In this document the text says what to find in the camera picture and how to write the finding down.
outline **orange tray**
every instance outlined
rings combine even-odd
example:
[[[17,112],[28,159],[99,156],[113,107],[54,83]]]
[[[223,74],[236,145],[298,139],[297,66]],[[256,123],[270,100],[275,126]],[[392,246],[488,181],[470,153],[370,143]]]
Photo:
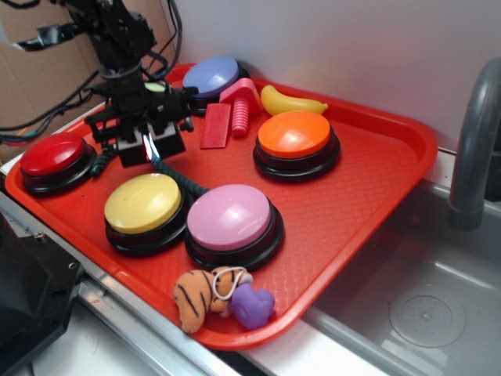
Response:
[[[191,67],[177,67],[168,77],[179,85]],[[254,79],[258,91],[269,82]],[[278,183],[262,177],[252,151],[266,113],[251,117],[244,139],[230,139],[225,149],[200,149],[204,120],[193,119],[195,131],[183,132],[187,151],[167,163],[203,186],[242,183],[261,190],[285,223],[285,242],[277,256],[253,272],[253,286],[270,290],[276,312],[268,325],[247,331],[230,317],[207,315],[193,336],[212,349],[241,350],[283,333],[356,254],[434,163],[438,145],[431,131],[405,117],[273,84],[289,96],[329,104],[324,116],[341,141],[341,158],[326,175],[306,183]],[[90,128],[79,121],[74,132],[96,146]],[[170,321],[180,325],[173,299],[175,281],[197,269],[183,243],[161,255],[127,258],[105,235],[103,208],[122,183],[147,172],[148,164],[122,168],[115,158],[98,179],[56,197],[35,198],[23,188],[19,163],[7,176],[6,188],[25,208],[60,236],[136,293]]]

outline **faucet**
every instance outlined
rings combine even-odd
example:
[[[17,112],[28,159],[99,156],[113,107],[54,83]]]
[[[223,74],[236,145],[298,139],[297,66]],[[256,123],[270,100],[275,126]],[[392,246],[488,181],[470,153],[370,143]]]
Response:
[[[448,221],[471,231],[481,225],[484,199],[501,200],[501,58],[478,75],[463,121],[452,175]]]

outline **sink drain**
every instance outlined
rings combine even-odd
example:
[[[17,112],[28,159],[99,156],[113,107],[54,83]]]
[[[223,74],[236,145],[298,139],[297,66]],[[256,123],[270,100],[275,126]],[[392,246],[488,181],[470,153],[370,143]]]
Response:
[[[390,321],[406,341],[442,347],[463,333],[466,318],[452,296],[434,287],[418,287],[397,295],[390,306]]]

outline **purple toy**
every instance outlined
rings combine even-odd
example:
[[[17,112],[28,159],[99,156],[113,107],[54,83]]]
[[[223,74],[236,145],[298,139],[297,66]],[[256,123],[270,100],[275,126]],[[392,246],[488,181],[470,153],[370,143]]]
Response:
[[[268,323],[273,314],[275,297],[268,290],[254,291],[251,284],[242,284],[232,296],[233,314],[249,330],[259,329]]]

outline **metal sink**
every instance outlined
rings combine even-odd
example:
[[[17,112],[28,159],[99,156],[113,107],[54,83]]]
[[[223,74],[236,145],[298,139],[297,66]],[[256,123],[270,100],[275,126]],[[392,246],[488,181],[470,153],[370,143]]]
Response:
[[[501,209],[460,232],[448,195],[422,181],[304,320],[388,374],[499,374]]]

